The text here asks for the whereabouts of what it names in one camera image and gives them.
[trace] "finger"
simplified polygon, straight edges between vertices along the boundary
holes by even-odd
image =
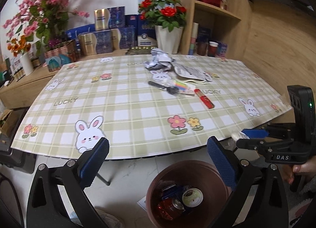
[[[284,181],[291,184],[294,180],[294,173],[292,172],[292,167],[289,165],[282,165],[280,169],[281,177]]]
[[[313,156],[306,163],[302,165],[293,166],[294,173],[311,173],[316,172],[316,156]]]

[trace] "blue gripper pad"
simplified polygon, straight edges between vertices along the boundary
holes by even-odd
[[[250,139],[264,139],[269,133],[264,129],[244,129],[242,132]]]
[[[218,142],[217,138],[212,136],[207,140],[207,152],[210,155],[212,161],[214,162],[219,174],[222,177],[223,182],[226,186],[235,190],[237,186],[237,174],[235,169],[231,166],[227,157],[225,156],[223,146]]]
[[[91,156],[80,167],[79,171],[79,177],[81,179],[80,187],[82,189],[91,186],[105,158],[109,154],[110,143],[106,138],[102,137],[91,151]]]

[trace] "human hand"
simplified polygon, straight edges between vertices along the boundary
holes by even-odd
[[[310,181],[316,175],[316,156],[311,157],[302,165],[282,166],[281,176],[284,181],[292,184],[294,181],[294,174],[305,175],[306,180]]]

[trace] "white vase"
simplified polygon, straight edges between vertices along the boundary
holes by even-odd
[[[34,71],[33,64],[30,59],[29,53],[25,53],[20,57],[20,62],[22,64],[24,73],[26,76],[30,75]]]
[[[173,31],[169,32],[168,27],[162,28],[162,26],[155,26],[155,30],[158,48],[168,54],[177,54],[183,27],[173,28]]]

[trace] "checkered tablecloth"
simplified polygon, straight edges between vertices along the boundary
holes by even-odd
[[[214,109],[208,110],[197,96],[176,97],[149,86],[152,74],[143,62],[151,55],[82,61],[64,65],[42,90],[12,147],[77,159],[105,136],[108,159],[147,157],[202,146],[213,135],[228,138],[291,109],[240,61],[173,57],[212,74],[212,82],[196,86]]]

